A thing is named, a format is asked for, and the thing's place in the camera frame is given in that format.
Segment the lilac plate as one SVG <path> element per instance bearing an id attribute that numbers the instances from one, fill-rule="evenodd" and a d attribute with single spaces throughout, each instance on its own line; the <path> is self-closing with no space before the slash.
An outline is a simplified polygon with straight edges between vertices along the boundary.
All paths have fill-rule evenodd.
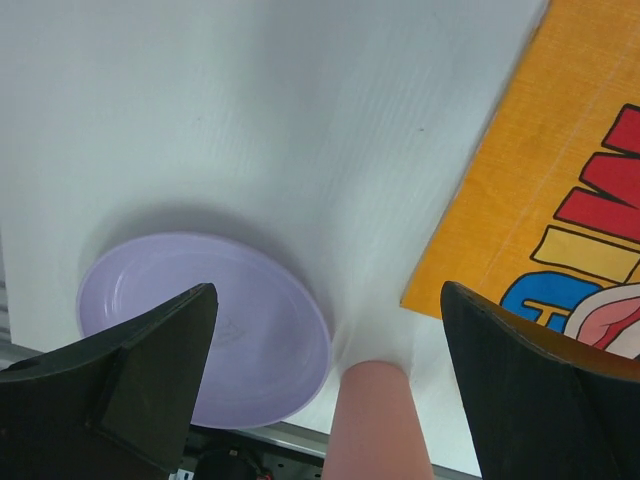
<path id="1" fill-rule="evenodd" d="M 193 424 L 262 427 L 306 406 L 330 369 L 326 321 L 293 274 L 242 243 L 171 232 L 113 248 L 78 288 L 79 326 L 91 336 L 200 283 L 215 286 L 219 307 Z"/>

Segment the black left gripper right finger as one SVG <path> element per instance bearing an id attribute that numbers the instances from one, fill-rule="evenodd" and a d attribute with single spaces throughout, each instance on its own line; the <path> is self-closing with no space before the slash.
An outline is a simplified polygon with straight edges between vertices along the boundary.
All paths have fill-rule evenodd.
<path id="1" fill-rule="evenodd" d="M 445 336 L 485 479 L 636 479 L 639 362 L 444 283 Z"/>

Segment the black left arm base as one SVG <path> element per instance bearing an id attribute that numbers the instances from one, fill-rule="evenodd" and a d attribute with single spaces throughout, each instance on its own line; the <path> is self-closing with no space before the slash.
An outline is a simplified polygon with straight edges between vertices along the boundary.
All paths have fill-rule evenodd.
<path id="1" fill-rule="evenodd" d="M 323 433 L 277 423 L 248 430 L 192 426 L 171 479 L 320 479 Z"/>

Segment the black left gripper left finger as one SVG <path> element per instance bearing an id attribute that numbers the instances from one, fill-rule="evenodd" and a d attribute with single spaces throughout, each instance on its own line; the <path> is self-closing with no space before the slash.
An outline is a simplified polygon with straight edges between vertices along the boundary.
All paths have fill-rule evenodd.
<path id="1" fill-rule="evenodd" d="M 218 311 L 199 284 L 1 372 L 4 479 L 166 479 L 182 460 Z"/>

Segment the aluminium frame rail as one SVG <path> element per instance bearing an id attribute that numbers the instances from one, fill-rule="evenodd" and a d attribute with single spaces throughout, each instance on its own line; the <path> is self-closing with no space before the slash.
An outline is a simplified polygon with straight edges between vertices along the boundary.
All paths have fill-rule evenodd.
<path id="1" fill-rule="evenodd" d="M 356 346 L 363 352 L 352 356 Z M 417 412 L 428 452 L 438 479 L 481 477 L 471 434 L 441 321 L 396 305 L 363 324 L 341 324 L 333 337 L 334 360 L 318 395 L 285 420 L 229 433 L 265 450 L 279 449 L 280 456 L 303 456 L 307 462 L 326 455 L 329 430 L 337 401 L 342 360 L 364 359 L 366 353 L 392 354 L 409 372 Z"/>

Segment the orange Mickey Mouse cloth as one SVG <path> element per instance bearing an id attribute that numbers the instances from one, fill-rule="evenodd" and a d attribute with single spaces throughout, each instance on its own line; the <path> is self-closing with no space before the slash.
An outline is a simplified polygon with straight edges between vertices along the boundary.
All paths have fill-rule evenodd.
<path id="1" fill-rule="evenodd" d="M 455 281 L 600 350 L 639 355 L 639 5 L 554 1 L 404 293 Z"/>

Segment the pink plastic cup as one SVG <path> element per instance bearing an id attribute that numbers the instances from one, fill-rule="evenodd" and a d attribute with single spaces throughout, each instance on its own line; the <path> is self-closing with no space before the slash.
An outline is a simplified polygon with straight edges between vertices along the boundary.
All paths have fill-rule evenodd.
<path id="1" fill-rule="evenodd" d="M 434 477 L 410 382 L 397 366 L 366 361 L 344 372 L 322 477 Z"/>

